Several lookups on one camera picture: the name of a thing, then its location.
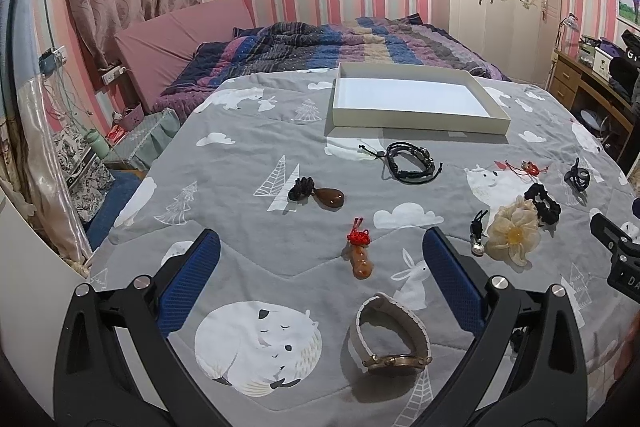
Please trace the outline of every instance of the framed photo of man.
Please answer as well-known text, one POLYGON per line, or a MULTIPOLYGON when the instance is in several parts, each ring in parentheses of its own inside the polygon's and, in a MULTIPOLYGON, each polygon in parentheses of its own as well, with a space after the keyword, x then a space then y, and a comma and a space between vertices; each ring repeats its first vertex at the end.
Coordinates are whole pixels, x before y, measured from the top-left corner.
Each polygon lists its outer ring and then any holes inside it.
POLYGON ((640 30, 640 0, 618 0, 618 19, 640 30))

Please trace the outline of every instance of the desk drawer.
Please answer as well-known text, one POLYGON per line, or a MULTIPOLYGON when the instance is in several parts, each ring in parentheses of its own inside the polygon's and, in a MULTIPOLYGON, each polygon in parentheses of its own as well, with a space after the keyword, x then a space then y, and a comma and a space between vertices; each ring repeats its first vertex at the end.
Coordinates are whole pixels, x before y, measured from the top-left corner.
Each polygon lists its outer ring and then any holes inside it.
POLYGON ((556 64, 556 73, 554 76, 557 77, 563 84, 566 84, 572 91, 578 89, 578 81, 580 80, 581 73, 580 71, 576 71, 567 64, 565 64, 562 60, 558 60, 556 64))
POLYGON ((569 89, 564 82, 561 82, 558 78, 554 78, 549 87, 551 95, 558 100, 565 108, 571 110, 574 105, 575 92, 569 89))

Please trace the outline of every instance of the blue textured finger pad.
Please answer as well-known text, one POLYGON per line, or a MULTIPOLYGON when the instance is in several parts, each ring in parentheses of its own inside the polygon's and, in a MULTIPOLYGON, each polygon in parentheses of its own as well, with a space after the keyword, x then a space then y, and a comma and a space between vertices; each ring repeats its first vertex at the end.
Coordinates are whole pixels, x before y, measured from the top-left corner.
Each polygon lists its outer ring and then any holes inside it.
POLYGON ((482 298, 455 256, 433 230, 424 234, 422 255, 460 327, 479 336, 485 325, 482 298))
POLYGON ((179 330, 220 260, 220 238, 208 233, 160 297, 156 324, 167 338, 179 330))

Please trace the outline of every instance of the beige fabric flower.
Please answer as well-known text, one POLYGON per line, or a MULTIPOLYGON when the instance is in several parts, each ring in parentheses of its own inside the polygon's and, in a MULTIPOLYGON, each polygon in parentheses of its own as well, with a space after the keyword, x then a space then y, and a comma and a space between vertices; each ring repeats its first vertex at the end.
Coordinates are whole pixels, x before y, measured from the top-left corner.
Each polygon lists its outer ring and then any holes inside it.
POLYGON ((509 256, 518 266, 527 264, 527 253, 540 243, 538 212, 533 202, 518 196, 516 202, 501 206, 486 231, 489 241, 484 250, 496 261, 509 256))

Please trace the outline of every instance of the striped quilt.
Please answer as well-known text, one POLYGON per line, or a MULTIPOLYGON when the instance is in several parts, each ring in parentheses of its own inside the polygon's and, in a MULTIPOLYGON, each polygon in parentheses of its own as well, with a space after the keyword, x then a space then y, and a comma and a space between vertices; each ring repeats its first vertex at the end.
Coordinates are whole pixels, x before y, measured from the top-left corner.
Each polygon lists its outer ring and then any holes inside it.
POLYGON ((324 26, 283 22, 250 30, 236 28, 235 36, 231 42, 201 44, 193 60, 162 92, 154 111, 170 107, 184 121, 230 78, 335 68, 341 61, 425 64, 508 80, 446 32, 423 25, 417 17, 397 21, 361 17, 324 26))

